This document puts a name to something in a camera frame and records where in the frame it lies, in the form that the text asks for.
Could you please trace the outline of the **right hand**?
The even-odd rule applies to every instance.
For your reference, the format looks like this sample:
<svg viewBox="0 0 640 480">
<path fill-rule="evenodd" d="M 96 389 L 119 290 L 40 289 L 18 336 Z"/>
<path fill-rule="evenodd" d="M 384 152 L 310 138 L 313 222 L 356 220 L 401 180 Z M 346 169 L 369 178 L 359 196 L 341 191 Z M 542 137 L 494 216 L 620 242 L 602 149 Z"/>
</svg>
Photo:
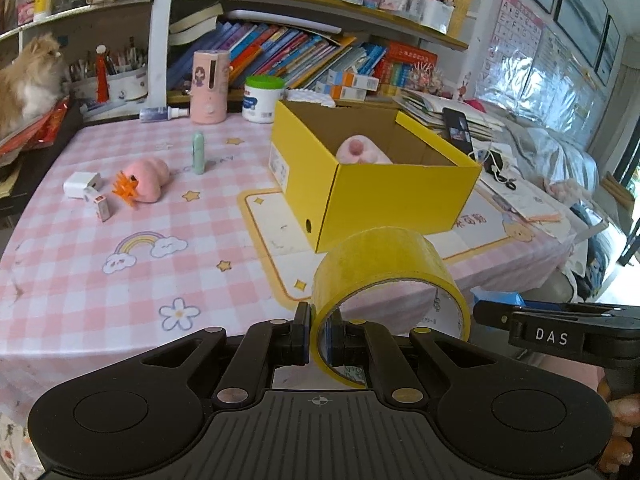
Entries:
<svg viewBox="0 0 640 480">
<path fill-rule="evenodd" d="M 639 445 L 631 442 L 634 430 L 639 427 L 639 395 L 634 393 L 613 399 L 605 378 L 598 385 L 598 393 L 608 404 L 614 418 L 612 437 L 600 459 L 599 469 L 605 474 L 618 474 L 622 468 L 629 471 L 634 459 L 639 456 Z"/>
</svg>

